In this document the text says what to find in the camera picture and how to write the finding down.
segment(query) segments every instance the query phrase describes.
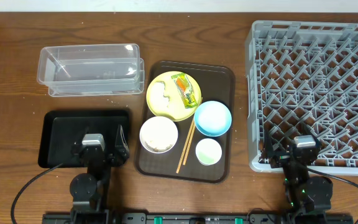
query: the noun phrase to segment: small white bowl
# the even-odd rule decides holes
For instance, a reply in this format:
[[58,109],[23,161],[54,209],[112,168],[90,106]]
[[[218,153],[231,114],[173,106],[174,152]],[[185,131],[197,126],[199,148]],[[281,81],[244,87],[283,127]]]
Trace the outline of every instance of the small white bowl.
[[196,146],[196,156],[202,165],[213,165],[221,159],[222,147],[214,139],[203,139]]
[[168,152],[178,140],[178,128],[170,119],[155,116],[148,119],[141,127],[140,143],[152,153]]

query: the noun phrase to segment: clear plastic container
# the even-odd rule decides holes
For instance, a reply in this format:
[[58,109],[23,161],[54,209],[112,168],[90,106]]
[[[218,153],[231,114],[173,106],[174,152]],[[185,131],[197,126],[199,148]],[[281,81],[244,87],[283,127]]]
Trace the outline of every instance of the clear plastic container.
[[37,81],[51,96],[139,94],[144,62],[136,44],[45,47]]

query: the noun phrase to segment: black cable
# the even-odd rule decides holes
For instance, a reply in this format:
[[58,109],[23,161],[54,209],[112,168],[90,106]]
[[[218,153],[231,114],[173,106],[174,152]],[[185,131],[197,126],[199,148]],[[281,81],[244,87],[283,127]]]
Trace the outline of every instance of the black cable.
[[329,178],[332,178],[332,179],[340,180],[340,181],[343,181],[343,182],[345,182],[347,184],[350,184],[350,185],[355,186],[355,187],[358,188],[358,184],[356,184],[354,182],[351,182],[350,180],[346,180],[346,179],[343,179],[343,178],[340,178],[340,177],[337,177],[337,176],[334,176],[334,175],[331,175],[331,174],[326,174],[326,173],[323,173],[323,172],[320,172],[320,171],[317,171],[317,170],[310,169],[309,167],[306,167],[306,166],[302,165],[298,161],[296,163],[298,164],[298,166],[306,169],[309,172],[319,174],[319,175],[322,175],[322,176],[325,176],[325,177],[329,177]]
[[39,177],[41,177],[41,176],[43,176],[43,175],[49,173],[50,171],[53,171],[53,170],[56,169],[56,168],[61,167],[62,165],[63,165],[63,164],[59,164],[59,165],[57,165],[57,166],[55,166],[55,167],[53,167],[53,168],[50,168],[50,169],[48,169],[48,170],[43,171],[42,173],[40,173],[40,174],[36,175],[35,177],[33,177],[33,179],[31,179],[30,181],[28,181],[28,183],[26,183],[25,186],[23,186],[23,187],[20,189],[19,193],[17,193],[17,195],[16,195],[15,200],[13,200],[12,207],[11,207],[11,219],[12,219],[12,223],[13,223],[13,224],[17,224],[16,219],[15,219],[15,206],[16,206],[17,200],[19,199],[20,195],[22,195],[23,191],[24,191],[31,183],[33,183],[35,180],[37,180]]
[[[253,208],[248,214],[247,214],[247,221],[249,221],[249,215],[254,211],[254,210],[261,210],[261,211],[265,211],[263,208]],[[264,214],[267,216],[267,218],[272,222],[275,223],[275,221],[273,221],[273,218],[270,217],[269,214]]]

